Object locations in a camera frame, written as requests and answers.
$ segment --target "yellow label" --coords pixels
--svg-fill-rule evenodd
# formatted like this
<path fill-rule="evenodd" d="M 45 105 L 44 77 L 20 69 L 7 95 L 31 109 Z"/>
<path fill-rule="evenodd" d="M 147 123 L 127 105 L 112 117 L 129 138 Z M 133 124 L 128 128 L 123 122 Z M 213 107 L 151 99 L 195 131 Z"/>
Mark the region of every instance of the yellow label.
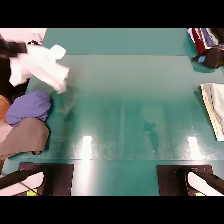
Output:
<path fill-rule="evenodd" d="M 202 194 L 202 193 L 200 193 L 200 192 L 195 193 L 195 194 L 196 194 L 196 196 L 205 196 L 204 194 Z"/>
<path fill-rule="evenodd" d="M 27 196 L 37 196 L 37 189 L 33 189 L 33 191 L 31 190 L 27 191 Z"/>

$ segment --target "green table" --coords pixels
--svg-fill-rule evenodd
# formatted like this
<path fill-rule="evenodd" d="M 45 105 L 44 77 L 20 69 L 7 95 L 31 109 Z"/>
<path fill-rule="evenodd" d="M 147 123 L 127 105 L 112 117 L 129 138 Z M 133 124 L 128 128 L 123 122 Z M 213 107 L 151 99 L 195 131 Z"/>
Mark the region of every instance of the green table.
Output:
<path fill-rule="evenodd" d="M 75 163 L 72 195 L 158 195 L 157 164 L 209 163 L 224 178 L 224 143 L 215 139 L 198 89 L 205 82 L 224 83 L 223 72 L 204 73 L 188 56 L 173 55 L 183 50 L 181 35 L 176 42 L 171 39 L 171 49 L 176 50 L 169 54 L 160 47 L 157 51 L 146 47 L 147 52 L 141 46 L 122 48 L 124 33 L 135 33 L 136 38 L 148 33 L 151 43 L 155 29 L 112 30 L 65 29 L 58 35 L 57 29 L 47 31 L 47 47 L 59 44 L 70 53 L 60 61 L 70 68 L 67 92 L 57 94 L 31 79 L 28 92 L 46 90 L 52 98 L 47 121 L 51 136 L 43 153 L 12 157 L 3 172 L 16 170 L 21 161 Z M 186 32 L 158 29 L 157 34 L 167 32 L 170 37 L 173 30 Z M 83 55 L 75 55 L 78 44 L 72 37 L 80 38 L 83 32 L 92 44 L 79 47 Z M 107 32 L 120 44 L 117 51 L 98 46 L 109 43 Z M 91 53 L 107 55 L 84 55 Z M 92 137 L 91 146 L 84 142 L 85 136 Z"/>

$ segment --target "red cloth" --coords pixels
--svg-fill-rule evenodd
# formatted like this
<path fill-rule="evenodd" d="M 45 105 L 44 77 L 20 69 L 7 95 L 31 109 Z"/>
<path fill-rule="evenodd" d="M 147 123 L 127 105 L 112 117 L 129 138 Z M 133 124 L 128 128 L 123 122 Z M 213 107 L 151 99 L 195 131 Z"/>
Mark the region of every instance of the red cloth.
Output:
<path fill-rule="evenodd" d="M 205 52 L 205 48 L 203 45 L 203 42 L 199 39 L 197 32 L 195 31 L 195 28 L 192 28 L 192 35 L 194 37 L 195 45 L 197 48 L 197 51 L 199 54 L 202 54 Z"/>

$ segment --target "dark blue cloth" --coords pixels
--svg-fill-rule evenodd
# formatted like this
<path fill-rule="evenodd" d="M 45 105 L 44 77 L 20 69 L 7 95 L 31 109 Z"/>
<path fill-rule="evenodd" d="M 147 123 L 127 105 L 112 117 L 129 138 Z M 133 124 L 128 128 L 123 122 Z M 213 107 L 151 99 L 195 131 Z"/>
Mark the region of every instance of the dark blue cloth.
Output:
<path fill-rule="evenodd" d="M 32 92 L 16 98 L 6 113 L 6 121 L 11 126 L 24 118 L 38 118 L 46 121 L 50 107 L 50 97 L 47 92 Z"/>

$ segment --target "table surface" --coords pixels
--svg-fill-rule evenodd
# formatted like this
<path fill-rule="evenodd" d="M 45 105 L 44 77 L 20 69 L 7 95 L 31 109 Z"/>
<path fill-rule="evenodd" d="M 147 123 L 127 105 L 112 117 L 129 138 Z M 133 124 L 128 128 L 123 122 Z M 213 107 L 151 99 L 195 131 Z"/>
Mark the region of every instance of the table surface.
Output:
<path fill-rule="evenodd" d="M 27 92 L 51 96 L 51 136 L 43 153 L 14 156 L 3 172 L 24 161 L 75 163 L 72 195 L 158 195 L 158 164 L 211 164 L 224 178 L 224 143 L 215 139 L 199 89 L 224 83 L 223 72 L 192 64 L 186 39 L 181 28 L 48 29 L 44 45 L 70 54 L 59 61 L 70 68 L 67 91 L 30 80 Z"/>

